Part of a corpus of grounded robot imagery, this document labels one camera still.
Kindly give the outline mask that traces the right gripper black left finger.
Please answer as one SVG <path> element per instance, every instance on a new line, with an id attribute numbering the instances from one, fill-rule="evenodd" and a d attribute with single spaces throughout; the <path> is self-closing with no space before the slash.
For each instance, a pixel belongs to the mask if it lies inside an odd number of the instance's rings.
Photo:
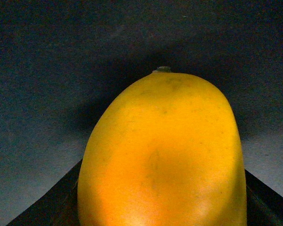
<path id="1" fill-rule="evenodd" d="M 13 219 L 9 226 L 78 226 L 79 161 L 44 196 Z"/>

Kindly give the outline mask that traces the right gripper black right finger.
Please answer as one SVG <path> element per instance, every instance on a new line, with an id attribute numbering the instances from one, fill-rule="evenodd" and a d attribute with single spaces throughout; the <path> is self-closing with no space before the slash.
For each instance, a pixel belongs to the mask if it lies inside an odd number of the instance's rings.
<path id="1" fill-rule="evenodd" d="M 283 226 L 283 197 L 245 171 L 247 225 Z"/>

